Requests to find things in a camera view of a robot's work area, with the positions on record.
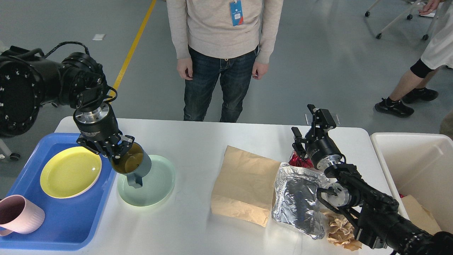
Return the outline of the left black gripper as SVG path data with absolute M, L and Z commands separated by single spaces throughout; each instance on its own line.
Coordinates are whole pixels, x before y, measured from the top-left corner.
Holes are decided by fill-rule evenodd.
M 134 144 L 135 137 L 123 135 L 109 103 L 102 103 L 92 112 L 76 110 L 73 120 L 80 131 L 77 143 L 110 160 L 120 158 Z

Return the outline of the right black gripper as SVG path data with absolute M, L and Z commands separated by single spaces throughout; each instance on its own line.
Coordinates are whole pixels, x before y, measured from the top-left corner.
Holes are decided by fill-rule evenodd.
M 294 135 L 293 150 L 299 158 L 304 159 L 306 152 L 314 168 L 317 170 L 326 170 L 328 167 L 340 164 L 343 154 L 338 149 L 335 142 L 327 136 L 328 131 L 335 129 L 337 124 L 333 119 L 330 111 L 327 109 L 316 108 L 313 104 L 307 105 L 312 114 L 311 129 L 308 131 L 308 137 L 322 137 L 304 144 L 307 140 L 302 136 L 300 130 L 293 126 L 291 130 Z

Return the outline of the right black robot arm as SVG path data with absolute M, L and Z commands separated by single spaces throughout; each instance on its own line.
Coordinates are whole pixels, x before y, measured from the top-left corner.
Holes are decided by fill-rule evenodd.
M 292 127 L 293 149 L 328 178 L 336 179 L 330 187 L 317 189 L 318 201 L 345 216 L 354 227 L 354 238 L 372 249 L 390 247 L 393 255 L 451 255 L 452 234 L 431 235 L 401 216 L 397 200 L 367 184 L 355 165 L 341 161 L 344 155 L 327 134 L 336 127 L 330 112 L 312 104 L 307 107 L 312 114 L 311 129 L 303 136 Z

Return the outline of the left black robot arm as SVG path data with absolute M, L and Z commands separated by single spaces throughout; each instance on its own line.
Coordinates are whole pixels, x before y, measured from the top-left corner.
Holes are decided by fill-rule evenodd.
M 103 66 L 85 49 L 61 63 L 49 60 L 41 49 L 16 46 L 1 54 L 0 129 L 2 137 L 29 131 L 40 107 L 47 103 L 74 109 L 73 120 L 80 131 L 77 143 L 118 163 L 134 143 L 118 127 Z

